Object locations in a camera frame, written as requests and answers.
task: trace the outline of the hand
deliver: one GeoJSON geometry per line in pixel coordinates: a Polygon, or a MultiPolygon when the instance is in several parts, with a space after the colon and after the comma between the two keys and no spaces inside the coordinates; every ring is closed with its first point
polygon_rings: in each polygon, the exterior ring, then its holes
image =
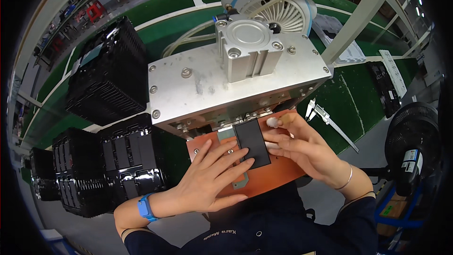
{"type": "Polygon", "coordinates": [[[281,149],[268,149],[275,156],[284,156],[295,161],[313,179],[323,181],[332,188],[340,188],[347,183],[351,167],[340,160],[316,132],[297,113],[288,113],[279,118],[280,128],[288,130],[294,139],[278,130],[263,133],[266,141],[278,143],[281,149]]]}
{"type": "Polygon", "coordinates": [[[233,148],[237,142],[231,141],[220,145],[208,153],[211,143],[209,139],[202,146],[175,188],[150,195],[151,210],[156,217],[168,217],[186,212],[215,212],[247,199],[243,194],[222,198],[216,198],[216,196],[225,186],[231,185],[252,166],[255,160],[250,158],[228,169],[235,161],[247,154],[248,148],[224,156],[223,154],[233,148]]]}

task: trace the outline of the shirt sleeve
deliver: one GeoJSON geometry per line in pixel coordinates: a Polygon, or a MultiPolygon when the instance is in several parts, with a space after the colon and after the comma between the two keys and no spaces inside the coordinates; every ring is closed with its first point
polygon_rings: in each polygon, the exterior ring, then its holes
{"type": "Polygon", "coordinates": [[[130,255],[171,255],[179,250],[147,228],[126,229],[121,238],[130,255]]]}
{"type": "Polygon", "coordinates": [[[354,254],[376,254],[378,235],[373,192],[351,201],[340,209],[337,219],[328,228],[330,237],[354,254]]]}

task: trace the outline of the left hand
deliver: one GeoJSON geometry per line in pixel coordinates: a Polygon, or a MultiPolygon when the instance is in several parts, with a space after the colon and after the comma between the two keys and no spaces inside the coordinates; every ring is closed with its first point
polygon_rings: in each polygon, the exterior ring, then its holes
{"type": "Polygon", "coordinates": [[[243,148],[224,156],[224,153],[233,148],[236,143],[236,141],[228,142],[208,153],[212,141],[207,140],[176,187],[150,195],[149,200],[154,215],[168,217],[186,212],[215,212],[246,200],[247,196],[243,194],[216,198],[225,186],[231,185],[255,161],[250,158],[228,169],[249,151],[248,148],[243,148]],[[167,205],[153,207],[153,203],[158,202],[166,202],[167,205]]]}

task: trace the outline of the vernier caliper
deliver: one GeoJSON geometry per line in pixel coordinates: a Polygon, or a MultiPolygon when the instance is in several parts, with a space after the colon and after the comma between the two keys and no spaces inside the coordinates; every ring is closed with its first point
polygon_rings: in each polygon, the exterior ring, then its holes
{"type": "Polygon", "coordinates": [[[350,144],[351,147],[359,153],[359,148],[357,148],[354,142],[346,136],[346,134],[338,127],[337,124],[335,124],[335,122],[332,121],[332,119],[330,119],[330,115],[322,107],[316,105],[315,102],[316,99],[310,100],[309,106],[307,107],[307,113],[305,114],[305,120],[310,121],[316,114],[318,114],[323,119],[325,124],[332,126],[333,129],[335,129],[346,140],[346,142],[348,142],[348,144],[350,144]]]}

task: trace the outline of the black battery module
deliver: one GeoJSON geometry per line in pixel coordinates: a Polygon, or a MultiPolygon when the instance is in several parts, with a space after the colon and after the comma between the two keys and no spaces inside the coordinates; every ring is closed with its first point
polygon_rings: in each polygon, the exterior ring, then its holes
{"type": "Polygon", "coordinates": [[[270,164],[269,153],[267,152],[266,144],[264,144],[258,119],[233,125],[233,130],[239,148],[249,148],[249,152],[244,157],[244,160],[251,157],[255,159],[250,169],[270,164]]]}

